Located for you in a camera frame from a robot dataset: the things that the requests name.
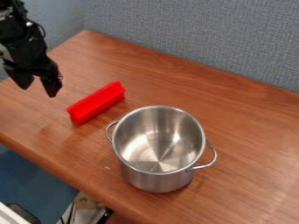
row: red sponge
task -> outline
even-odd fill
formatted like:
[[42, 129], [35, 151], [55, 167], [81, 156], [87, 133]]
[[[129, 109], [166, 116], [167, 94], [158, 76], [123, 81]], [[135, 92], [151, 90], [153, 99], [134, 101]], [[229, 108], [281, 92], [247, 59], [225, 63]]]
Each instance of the red sponge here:
[[119, 81], [110, 83], [95, 93], [71, 105], [67, 110], [71, 120], [82, 125], [103, 110], [126, 98], [126, 89]]

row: wooden tabletop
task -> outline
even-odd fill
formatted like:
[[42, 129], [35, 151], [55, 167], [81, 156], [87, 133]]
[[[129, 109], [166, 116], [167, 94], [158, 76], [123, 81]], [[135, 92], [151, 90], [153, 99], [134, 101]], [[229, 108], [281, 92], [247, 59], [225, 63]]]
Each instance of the wooden tabletop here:
[[[38, 79], [27, 91], [0, 83], [2, 143], [137, 223], [298, 223], [299, 94], [94, 31], [51, 57], [65, 76], [57, 98]], [[126, 99], [77, 126], [66, 108], [111, 81]], [[129, 184], [106, 138], [109, 124], [146, 105], [193, 113], [219, 149], [217, 164], [166, 194]], [[211, 157], [206, 150], [201, 163]]]

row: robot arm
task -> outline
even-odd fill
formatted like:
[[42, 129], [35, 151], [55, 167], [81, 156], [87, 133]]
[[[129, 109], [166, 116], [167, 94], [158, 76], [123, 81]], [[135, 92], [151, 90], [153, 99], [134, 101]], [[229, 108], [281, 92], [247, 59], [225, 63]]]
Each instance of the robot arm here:
[[40, 77], [50, 97], [62, 88], [58, 64], [47, 56], [43, 27], [27, 18], [27, 9], [20, 0], [0, 0], [0, 58], [4, 70], [22, 89]]

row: stainless steel pot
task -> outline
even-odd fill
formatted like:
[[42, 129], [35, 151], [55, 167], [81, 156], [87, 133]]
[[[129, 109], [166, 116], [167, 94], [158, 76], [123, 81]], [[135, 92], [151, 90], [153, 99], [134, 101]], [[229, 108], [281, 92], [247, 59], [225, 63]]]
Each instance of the stainless steel pot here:
[[[111, 138], [109, 132], [115, 124]], [[214, 159], [194, 166], [206, 146], [203, 128], [190, 113], [169, 106], [134, 110], [109, 125], [107, 139], [131, 184], [153, 193], [169, 193], [186, 186], [194, 171], [211, 166], [218, 159], [217, 149], [207, 141]]]

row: pot rim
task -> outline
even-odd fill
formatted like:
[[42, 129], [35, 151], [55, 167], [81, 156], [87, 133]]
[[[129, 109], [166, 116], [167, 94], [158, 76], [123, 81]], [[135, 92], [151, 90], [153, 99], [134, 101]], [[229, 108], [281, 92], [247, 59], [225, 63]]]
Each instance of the pot rim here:
[[[117, 143], [115, 143], [115, 134], [118, 133], [118, 129], [119, 129], [119, 126], [122, 125], [122, 123], [125, 122], [125, 120], [135, 113], [138, 113], [141, 110], [145, 110], [145, 109], [153, 109], [153, 108], [169, 108], [169, 109], [174, 109], [177, 111], [181, 111], [183, 112], [194, 121], [195, 123], [198, 124], [199, 128], [201, 128], [201, 133], [202, 133], [202, 144], [201, 144], [201, 151], [198, 153], [198, 156], [195, 157], [195, 159], [185, 166], [182, 167], [181, 169], [175, 170], [175, 171], [166, 171], [166, 172], [154, 172], [154, 171], [142, 171], [139, 169], [137, 169], [126, 160], [125, 158], [122, 157], [119, 151], [118, 151], [118, 147], [117, 147]], [[114, 150], [115, 150], [115, 153], [117, 153], [117, 156], [118, 158], [121, 159], [121, 161], [125, 163], [125, 165], [127, 165], [131, 169], [134, 169], [135, 171], [138, 172], [142, 172], [145, 174], [150, 174], [150, 175], [167, 175], [167, 174], [174, 174], [177, 172], [182, 172], [183, 170], [187, 171], [187, 169], [198, 162], [201, 156], [202, 156], [202, 153], [205, 151], [205, 147], [206, 147], [206, 134], [205, 134], [205, 131], [203, 131], [203, 127], [202, 127], [202, 124], [201, 122], [198, 121], [198, 119], [194, 117], [194, 115], [191, 113], [189, 113], [187, 111], [185, 111], [183, 109], [181, 108], [177, 108], [177, 107], [173, 107], [173, 106], [167, 106], [167, 105], [154, 105], [154, 106], [146, 106], [146, 107], [142, 107], [142, 108], [138, 108], [135, 109], [134, 111], [131, 111], [129, 114], [126, 114], [126, 116], [119, 120], [118, 124], [117, 124], [117, 127], [114, 129], [114, 133], [113, 133], [113, 146], [114, 146]]]

